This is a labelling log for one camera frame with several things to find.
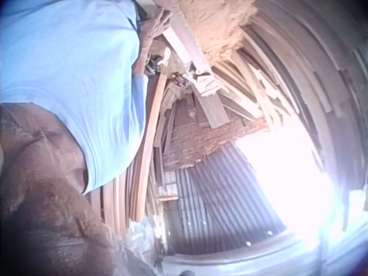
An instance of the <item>brick wall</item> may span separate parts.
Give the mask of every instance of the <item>brick wall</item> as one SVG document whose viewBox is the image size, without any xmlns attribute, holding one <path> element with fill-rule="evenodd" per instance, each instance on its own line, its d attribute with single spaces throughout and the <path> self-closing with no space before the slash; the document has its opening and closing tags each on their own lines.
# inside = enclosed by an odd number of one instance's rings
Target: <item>brick wall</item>
<svg viewBox="0 0 368 276">
<path fill-rule="evenodd" d="M 262 129 L 267 130 L 267 123 L 263 118 L 249 122 L 234 113 L 229 115 L 230 122 L 216 129 L 211 129 L 209 124 L 198 121 L 175 125 L 170 147 L 163 156 L 165 170 L 193 166 L 229 141 L 235 141 Z"/>
</svg>

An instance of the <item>shirt sleeve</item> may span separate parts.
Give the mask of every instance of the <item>shirt sleeve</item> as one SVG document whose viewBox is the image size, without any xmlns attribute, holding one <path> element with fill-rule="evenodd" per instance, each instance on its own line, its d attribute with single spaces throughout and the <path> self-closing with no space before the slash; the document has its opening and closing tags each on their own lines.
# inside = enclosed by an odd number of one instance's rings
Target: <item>shirt sleeve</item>
<svg viewBox="0 0 368 276">
<path fill-rule="evenodd" d="M 148 77 L 144 74 L 137 74 L 132 79 L 132 105 L 136 112 L 138 131 L 140 139 L 143 137 L 145 128 Z"/>
</svg>

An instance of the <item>bright opening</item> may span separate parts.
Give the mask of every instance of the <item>bright opening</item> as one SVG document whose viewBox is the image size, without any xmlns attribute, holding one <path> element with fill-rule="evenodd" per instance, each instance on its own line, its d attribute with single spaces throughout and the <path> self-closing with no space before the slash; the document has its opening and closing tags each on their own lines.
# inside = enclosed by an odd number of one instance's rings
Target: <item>bright opening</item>
<svg viewBox="0 0 368 276">
<path fill-rule="evenodd" d="M 283 223 L 302 238 L 317 238 L 334 197 L 329 176 L 320 172 L 312 142 L 296 119 L 275 132 L 255 133 L 237 142 Z"/>
</svg>

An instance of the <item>light blue t-shirt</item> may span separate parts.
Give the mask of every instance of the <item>light blue t-shirt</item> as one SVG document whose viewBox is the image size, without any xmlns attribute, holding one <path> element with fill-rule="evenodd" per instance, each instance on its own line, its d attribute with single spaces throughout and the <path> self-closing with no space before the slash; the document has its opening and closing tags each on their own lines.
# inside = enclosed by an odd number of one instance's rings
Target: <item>light blue t-shirt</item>
<svg viewBox="0 0 368 276">
<path fill-rule="evenodd" d="M 148 79 L 131 0 L 7 0 L 1 20 L 0 102 L 56 114 L 83 149 L 85 193 L 122 173 L 145 127 Z"/>
</svg>

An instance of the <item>dirt ground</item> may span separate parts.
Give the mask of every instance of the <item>dirt ground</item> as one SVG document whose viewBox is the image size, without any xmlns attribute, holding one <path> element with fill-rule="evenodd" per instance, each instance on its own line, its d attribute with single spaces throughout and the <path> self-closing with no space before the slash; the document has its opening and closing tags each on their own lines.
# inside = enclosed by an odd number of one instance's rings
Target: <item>dirt ground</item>
<svg viewBox="0 0 368 276">
<path fill-rule="evenodd" d="M 177 0 L 210 64 L 226 58 L 242 39 L 238 28 L 256 12 L 254 0 Z"/>
</svg>

